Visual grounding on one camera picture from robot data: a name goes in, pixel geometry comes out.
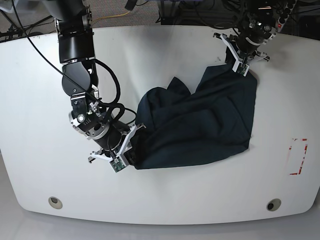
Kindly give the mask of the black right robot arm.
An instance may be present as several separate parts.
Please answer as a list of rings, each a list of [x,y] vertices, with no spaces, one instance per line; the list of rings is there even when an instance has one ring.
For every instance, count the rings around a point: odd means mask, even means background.
[[[115,73],[96,59],[92,12],[81,0],[45,0],[46,9],[54,17],[58,36],[59,62],[62,65],[62,88],[70,96],[71,126],[99,145],[88,157],[106,160],[115,172],[135,165],[135,137],[144,125],[120,121],[126,108],[119,102],[121,87]],[[98,88],[96,66],[103,67],[115,84],[115,97],[103,102]]]

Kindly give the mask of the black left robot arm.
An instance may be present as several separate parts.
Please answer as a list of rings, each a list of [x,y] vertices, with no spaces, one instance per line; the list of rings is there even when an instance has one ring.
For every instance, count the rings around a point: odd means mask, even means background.
[[[269,61],[270,57],[259,52],[258,48],[272,40],[277,32],[274,17],[274,0],[225,0],[223,4],[235,13],[233,27],[237,36],[228,39],[242,60],[257,61],[258,58]]]

